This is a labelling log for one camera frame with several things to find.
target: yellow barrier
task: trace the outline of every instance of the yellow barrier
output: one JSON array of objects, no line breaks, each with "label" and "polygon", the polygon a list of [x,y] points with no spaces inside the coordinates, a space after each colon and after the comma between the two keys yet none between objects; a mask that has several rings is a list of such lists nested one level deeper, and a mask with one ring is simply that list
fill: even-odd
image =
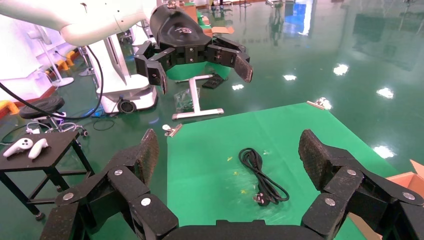
[{"label": "yellow barrier", "polygon": [[74,55],[74,54],[75,54],[75,52],[74,52],[74,51],[70,51],[70,52],[66,55],[66,63],[67,63],[67,65],[68,65],[68,66],[73,66],[73,65],[75,65],[75,64],[72,62],[72,59],[71,59],[72,55]]},{"label": "yellow barrier", "polygon": [[18,114],[19,108],[11,101],[2,100],[0,101],[0,109],[8,108],[11,114]]},{"label": "yellow barrier", "polygon": [[63,60],[59,60],[58,62],[56,62],[56,64],[60,67],[62,66],[63,70],[67,71],[69,70],[69,67],[67,65],[67,63]]}]

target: reflective floor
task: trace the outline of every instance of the reflective floor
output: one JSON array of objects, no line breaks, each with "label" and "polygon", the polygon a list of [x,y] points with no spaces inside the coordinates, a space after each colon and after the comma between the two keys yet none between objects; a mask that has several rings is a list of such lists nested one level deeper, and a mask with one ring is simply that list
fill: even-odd
[{"label": "reflective floor", "polygon": [[[408,6],[402,0],[297,0],[296,4],[271,7],[264,2],[248,7],[226,6],[212,13],[202,10],[213,26],[233,26],[231,40],[245,45],[254,68],[251,83],[234,71],[215,90],[201,89],[203,109],[223,108],[233,115],[326,98],[329,110],[353,133],[375,149],[399,172],[411,171],[409,159],[424,164],[424,1]],[[129,52],[129,46],[123,46]],[[134,62],[128,57],[134,71]],[[97,102],[91,77],[79,77],[84,66],[73,69],[75,82],[60,88],[64,110],[79,116]],[[147,128],[159,135],[160,160],[151,188],[166,201],[167,145],[162,125],[191,123],[214,118],[197,117],[172,121],[174,94],[187,83],[168,84],[157,107],[112,118],[108,130],[94,130],[96,119],[83,120],[90,133],[81,139],[95,171],[100,171],[118,150],[135,145]],[[22,120],[1,120],[0,136],[21,125]],[[96,128],[112,122],[102,119]],[[67,154],[63,169],[81,168]],[[41,180],[41,173],[11,174],[26,193]],[[78,183],[80,179],[69,179]],[[0,184],[0,239],[37,239],[43,223]],[[53,185],[41,197],[55,195]],[[46,214],[52,206],[42,209]],[[94,239],[135,239],[119,216],[111,218]]]}]

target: green mat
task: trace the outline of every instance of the green mat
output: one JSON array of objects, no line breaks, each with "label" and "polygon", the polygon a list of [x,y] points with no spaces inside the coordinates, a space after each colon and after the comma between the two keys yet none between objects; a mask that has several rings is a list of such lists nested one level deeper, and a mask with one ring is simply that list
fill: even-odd
[{"label": "green mat", "polygon": [[[319,194],[299,159],[304,129],[327,145],[347,149],[378,175],[397,174],[329,111],[306,103],[190,123],[168,138],[167,203],[180,226],[255,219],[268,225],[299,225]],[[267,207],[253,201],[257,179],[238,159],[246,147],[262,154],[263,172],[288,191],[289,201]],[[336,239],[365,238],[347,219]]]}]

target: white robotic arm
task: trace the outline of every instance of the white robotic arm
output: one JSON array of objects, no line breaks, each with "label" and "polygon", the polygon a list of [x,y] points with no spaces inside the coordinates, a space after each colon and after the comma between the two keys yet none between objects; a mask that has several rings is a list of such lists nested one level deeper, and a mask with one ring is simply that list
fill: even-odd
[{"label": "white robotic arm", "polygon": [[0,0],[0,15],[59,31],[86,46],[149,19],[156,0]]}]

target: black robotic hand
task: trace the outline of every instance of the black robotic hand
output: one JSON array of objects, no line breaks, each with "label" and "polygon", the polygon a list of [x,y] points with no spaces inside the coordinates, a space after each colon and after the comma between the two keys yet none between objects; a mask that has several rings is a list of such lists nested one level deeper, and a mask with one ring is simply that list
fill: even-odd
[{"label": "black robotic hand", "polygon": [[181,8],[158,7],[150,18],[156,44],[146,41],[135,54],[137,73],[167,92],[166,71],[175,65],[210,62],[234,68],[247,83],[253,68],[246,48],[224,37],[211,38]]}]

